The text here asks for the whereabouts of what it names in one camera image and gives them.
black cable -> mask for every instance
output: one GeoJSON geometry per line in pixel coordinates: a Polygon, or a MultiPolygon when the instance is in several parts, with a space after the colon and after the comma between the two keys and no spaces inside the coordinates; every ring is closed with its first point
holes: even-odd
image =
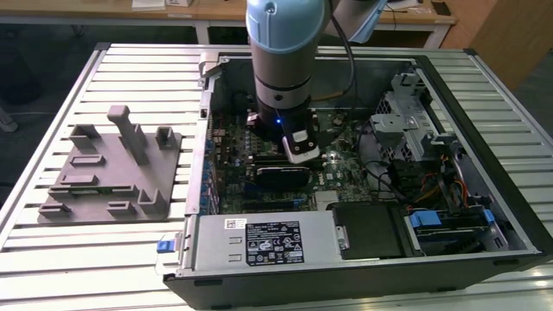
{"type": "Polygon", "coordinates": [[[0,187],[3,188],[14,188],[16,186],[15,183],[10,183],[7,181],[0,181],[0,187]]]}
{"type": "MultiPolygon", "coordinates": [[[[336,32],[339,33],[340,39],[343,40],[346,53],[347,53],[348,59],[350,59],[351,75],[350,75],[348,86],[346,87],[346,89],[342,92],[330,94],[327,96],[316,97],[316,98],[314,98],[311,100],[314,102],[322,102],[324,100],[330,100],[330,99],[334,99],[334,98],[338,98],[338,97],[343,96],[344,94],[347,94],[347,92],[350,92],[350,90],[352,89],[352,87],[354,87],[354,91],[355,91],[356,98],[358,98],[356,60],[354,58],[354,51],[352,51],[352,47],[350,45],[348,37],[346,37],[346,33],[344,33],[344,30],[343,30],[343,27],[340,26],[340,23],[336,20],[336,17],[335,17],[335,14],[334,14],[334,11],[335,10],[334,10],[334,5],[332,5],[332,0],[328,0],[328,5],[331,7],[331,21],[332,21],[332,24],[334,24],[334,26],[336,28],[336,32]]],[[[358,101],[355,101],[352,110],[356,108],[356,106],[358,106],[358,101]]]]}
{"type": "Polygon", "coordinates": [[[388,8],[392,10],[392,17],[395,18],[395,31],[398,29],[398,21],[396,21],[396,11],[395,9],[390,6],[390,4],[387,3],[388,8]]]}

wooden desk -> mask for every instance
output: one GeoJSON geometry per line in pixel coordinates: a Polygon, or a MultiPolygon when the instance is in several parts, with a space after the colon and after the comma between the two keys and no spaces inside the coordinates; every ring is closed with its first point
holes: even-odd
{"type": "MultiPolygon", "coordinates": [[[[134,12],[131,4],[132,0],[0,0],[0,23],[194,26],[200,44],[210,44],[210,27],[246,26],[247,0],[195,0],[190,7],[148,12],[134,12]]],[[[423,7],[432,7],[430,0],[423,7]]],[[[455,23],[454,16],[402,10],[383,12],[376,29],[431,32],[424,47],[439,48],[455,23]]]]}

metal frame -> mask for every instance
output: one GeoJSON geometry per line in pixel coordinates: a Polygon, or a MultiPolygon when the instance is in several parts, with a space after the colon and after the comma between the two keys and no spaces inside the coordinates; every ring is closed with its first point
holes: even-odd
{"type": "MultiPolygon", "coordinates": [[[[72,146],[62,140],[67,137],[64,126],[78,121],[103,122],[99,116],[103,116],[114,100],[122,100],[120,95],[130,94],[127,104],[140,112],[136,117],[156,126],[175,124],[182,113],[198,111],[199,93],[188,90],[198,85],[200,78],[200,54],[210,51],[250,52],[246,46],[128,44],[114,44],[107,52],[95,51],[0,211],[0,288],[8,289],[0,293],[3,310],[192,310],[162,284],[162,276],[156,274],[154,266],[158,259],[156,241],[183,230],[191,150],[196,148],[191,138],[195,136],[195,127],[175,125],[188,137],[182,145],[183,165],[178,169],[167,222],[47,227],[36,224],[38,208],[26,203],[40,203],[44,199],[40,187],[50,185],[58,177],[64,156],[54,152],[63,154],[72,146]],[[134,85],[135,81],[151,82],[142,84],[144,90],[139,98],[136,92],[124,89],[119,92],[87,92],[88,85],[96,81],[132,81],[134,85]],[[187,91],[171,90],[172,84],[162,84],[171,81],[179,81],[187,91]],[[98,93],[111,95],[100,98],[98,93]],[[154,93],[158,99],[143,98],[151,97],[154,93]]],[[[338,47],[320,47],[319,52],[346,54],[338,47]]],[[[528,111],[497,78],[460,50],[360,48],[355,52],[395,55],[419,53],[431,58],[540,220],[553,232],[551,138],[533,118],[528,117],[528,111]]],[[[432,107],[444,128],[451,130],[438,104],[432,107]]],[[[175,267],[179,262],[174,254],[160,255],[159,260],[166,267],[175,267]]],[[[528,271],[499,275],[461,291],[322,301],[264,307],[263,310],[387,310],[391,306],[410,311],[439,311],[446,308],[452,311],[488,308],[541,310],[551,305],[551,289],[553,269],[551,265],[544,265],[528,271]]]]}
{"type": "MultiPolygon", "coordinates": [[[[58,16],[0,16],[4,24],[39,24],[39,25],[115,25],[115,26],[191,26],[196,29],[198,44],[210,44],[210,27],[246,27],[244,21],[224,21],[191,19],[191,16],[174,14],[180,19],[139,19],[110,17],[58,17],[58,16]]],[[[431,32],[426,49],[440,48],[452,24],[378,24],[376,30],[390,31],[424,31],[431,32]]]]}

warning label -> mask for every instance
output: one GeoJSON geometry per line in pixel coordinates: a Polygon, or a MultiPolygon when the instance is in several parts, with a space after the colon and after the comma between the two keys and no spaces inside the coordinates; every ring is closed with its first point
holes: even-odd
{"type": "Polygon", "coordinates": [[[251,266],[304,262],[300,222],[246,225],[247,263],[251,266]]]}

